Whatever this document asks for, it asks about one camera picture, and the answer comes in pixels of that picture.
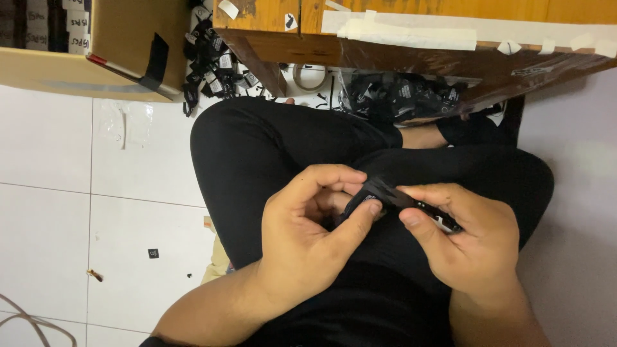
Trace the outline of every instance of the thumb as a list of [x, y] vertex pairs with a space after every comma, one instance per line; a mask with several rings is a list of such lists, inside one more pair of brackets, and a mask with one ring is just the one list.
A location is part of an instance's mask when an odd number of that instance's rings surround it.
[[370, 199], [361, 203], [347, 220], [325, 238], [328, 247], [347, 261], [355, 249], [360, 246], [368, 231], [371, 230], [373, 221], [381, 211], [381, 207], [381, 201], [377, 199]]
[[429, 259], [443, 254], [448, 247], [453, 246], [433, 220], [419, 209], [404, 209], [400, 212], [399, 218], [405, 224], [405, 228], [418, 240]]

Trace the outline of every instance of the white wall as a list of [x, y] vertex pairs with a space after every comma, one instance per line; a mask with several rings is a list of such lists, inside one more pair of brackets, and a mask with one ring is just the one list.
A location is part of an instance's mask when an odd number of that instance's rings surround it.
[[519, 147], [555, 194], [519, 273], [551, 342], [617, 346], [617, 69], [530, 94]]

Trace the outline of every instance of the hand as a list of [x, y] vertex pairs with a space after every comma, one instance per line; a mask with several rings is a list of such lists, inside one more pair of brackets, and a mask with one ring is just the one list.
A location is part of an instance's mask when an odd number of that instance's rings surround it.
[[366, 174], [344, 165], [313, 165], [266, 203], [257, 278], [272, 304], [287, 311], [327, 289], [381, 210], [365, 201], [331, 233], [317, 222], [341, 212]]
[[456, 184], [399, 190], [447, 212], [465, 229], [446, 236], [419, 209], [400, 212], [399, 218], [424, 249], [439, 280], [471, 296], [490, 295], [517, 285], [519, 231], [510, 206]]

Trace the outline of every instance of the forearm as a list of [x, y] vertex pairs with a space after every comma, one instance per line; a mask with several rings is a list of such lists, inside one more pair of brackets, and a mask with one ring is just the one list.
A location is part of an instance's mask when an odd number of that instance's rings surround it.
[[236, 345], [290, 307], [271, 303], [255, 276], [259, 262], [199, 286], [173, 304], [152, 336], [178, 345]]
[[450, 324], [457, 346], [550, 346], [518, 279], [482, 297], [453, 291]]

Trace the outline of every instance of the fingernail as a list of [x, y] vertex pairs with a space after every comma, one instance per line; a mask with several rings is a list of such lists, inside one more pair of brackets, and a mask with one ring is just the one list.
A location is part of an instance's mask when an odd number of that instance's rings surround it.
[[372, 204], [368, 210], [371, 211], [371, 214], [375, 217], [379, 213], [379, 210], [381, 210], [381, 206], [379, 204]]
[[412, 227], [416, 225], [418, 222], [420, 222], [420, 219], [414, 215], [411, 217], [407, 217], [406, 219], [403, 220], [403, 223], [405, 223], [405, 225], [408, 227]]

